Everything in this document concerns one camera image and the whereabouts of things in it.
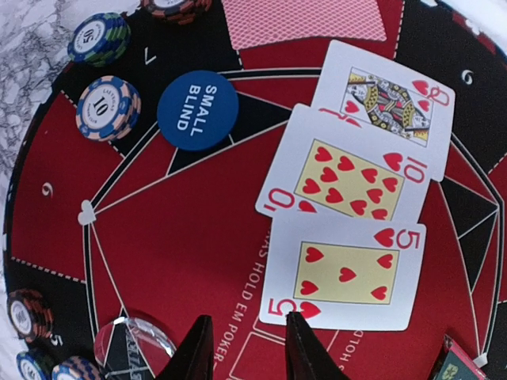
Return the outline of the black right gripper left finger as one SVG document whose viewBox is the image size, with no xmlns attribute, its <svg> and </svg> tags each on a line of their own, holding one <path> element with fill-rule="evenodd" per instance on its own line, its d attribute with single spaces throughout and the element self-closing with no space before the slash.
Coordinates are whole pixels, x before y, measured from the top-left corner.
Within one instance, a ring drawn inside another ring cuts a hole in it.
<svg viewBox="0 0 507 380">
<path fill-rule="evenodd" d="M 213 379 L 213 350 L 212 317 L 203 314 L 195 320 L 175 354 L 156 379 Z"/>
</svg>

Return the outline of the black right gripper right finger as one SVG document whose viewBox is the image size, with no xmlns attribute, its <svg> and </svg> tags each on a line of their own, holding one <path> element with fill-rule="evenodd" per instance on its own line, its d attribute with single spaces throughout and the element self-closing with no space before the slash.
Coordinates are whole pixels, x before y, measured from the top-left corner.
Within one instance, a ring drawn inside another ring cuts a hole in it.
<svg viewBox="0 0 507 380">
<path fill-rule="evenodd" d="M 286 317 L 286 379 L 348 380 L 299 312 Z"/>
</svg>

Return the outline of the five of hearts card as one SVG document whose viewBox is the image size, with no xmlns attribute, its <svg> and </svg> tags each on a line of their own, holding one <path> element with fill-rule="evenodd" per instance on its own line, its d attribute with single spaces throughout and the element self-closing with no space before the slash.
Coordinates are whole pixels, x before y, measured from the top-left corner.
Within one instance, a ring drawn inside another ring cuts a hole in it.
<svg viewBox="0 0 507 380">
<path fill-rule="evenodd" d="M 259 319 L 313 329 L 407 329 L 425 225 L 286 211 L 273 218 Z"/>
</svg>

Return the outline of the triangular all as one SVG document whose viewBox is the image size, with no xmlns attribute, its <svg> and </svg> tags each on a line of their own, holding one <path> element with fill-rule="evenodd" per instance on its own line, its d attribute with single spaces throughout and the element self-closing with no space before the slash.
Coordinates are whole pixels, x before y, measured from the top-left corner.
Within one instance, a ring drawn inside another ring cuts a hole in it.
<svg viewBox="0 0 507 380">
<path fill-rule="evenodd" d="M 428 380 L 460 379 L 486 380 L 487 376 L 455 340 L 445 335 Z"/>
</svg>

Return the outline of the chip stack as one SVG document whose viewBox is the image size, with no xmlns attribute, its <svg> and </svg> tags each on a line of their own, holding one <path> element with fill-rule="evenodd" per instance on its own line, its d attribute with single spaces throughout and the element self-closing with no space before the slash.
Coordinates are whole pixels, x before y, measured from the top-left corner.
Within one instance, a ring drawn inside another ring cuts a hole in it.
<svg viewBox="0 0 507 380">
<path fill-rule="evenodd" d="M 7 297 L 7 315 L 18 337 L 28 343 L 52 334 L 54 316 L 44 296 L 33 289 L 12 291 Z"/>
<path fill-rule="evenodd" d="M 171 24 L 192 23 L 212 6 L 212 0 L 142 0 L 141 7 L 159 20 Z"/>
</svg>

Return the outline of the ten of hearts card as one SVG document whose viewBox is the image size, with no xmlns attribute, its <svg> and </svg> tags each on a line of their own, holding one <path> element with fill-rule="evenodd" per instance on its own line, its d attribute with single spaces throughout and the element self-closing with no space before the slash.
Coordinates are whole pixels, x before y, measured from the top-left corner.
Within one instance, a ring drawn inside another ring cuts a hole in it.
<svg viewBox="0 0 507 380">
<path fill-rule="evenodd" d="M 424 154 L 399 137 L 297 104 L 255 208 L 417 222 L 430 178 Z"/>
</svg>

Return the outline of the blue small blind button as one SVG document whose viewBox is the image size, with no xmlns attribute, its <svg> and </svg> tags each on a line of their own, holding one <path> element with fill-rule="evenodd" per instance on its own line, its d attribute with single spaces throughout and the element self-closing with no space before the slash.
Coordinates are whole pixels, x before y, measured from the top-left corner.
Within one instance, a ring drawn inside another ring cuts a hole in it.
<svg viewBox="0 0 507 380">
<path fill-rule="evenodd" d="M 190 71 L 172 81 L 162 93 L 157 121 L 162 136 L 181 150 L 201 151 L 222 142 L 239 112 L 238 94 L 222 75 Z"/>
</svg>

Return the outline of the blue chips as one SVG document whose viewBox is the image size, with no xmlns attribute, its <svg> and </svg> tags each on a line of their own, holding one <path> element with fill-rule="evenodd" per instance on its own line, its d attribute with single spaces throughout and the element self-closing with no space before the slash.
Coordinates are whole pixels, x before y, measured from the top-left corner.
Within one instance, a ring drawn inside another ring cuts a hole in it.
<svg viewBox="0 0 507 380">
<path fill-rule="evenodd" d="M 119 140 L 137 124 L 141 108 L 141 97 L 133 85 L 117 76 L 105 75 L 82 92 L 76 110 L 76 125 L 90 140 Z"/>
<path fill-rule="evenodd" d="M 52 380 L 102 380 L 100 370 L 88 359 L 71 356 L 52 369 Z"/>
</svg>

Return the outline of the green chips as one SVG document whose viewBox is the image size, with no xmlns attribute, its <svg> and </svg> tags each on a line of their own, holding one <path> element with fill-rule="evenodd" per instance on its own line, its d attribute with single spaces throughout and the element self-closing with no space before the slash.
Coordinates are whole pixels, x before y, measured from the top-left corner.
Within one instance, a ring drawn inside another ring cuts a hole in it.
<svg viewBox="0 0 507 380">
<path fill-rule="evenodd" d="M 21 351 L 16 355 L 17 369 L 24 380 L 49 380 L 55 360 L 39 348 Z"/>
<path fill-rule="evenodd" d="M 105 67 L 125 53 L 132 31 L 118 13 L 95 13 L 74 31 L 67 54 L 75 63 Z"/>
</svg>

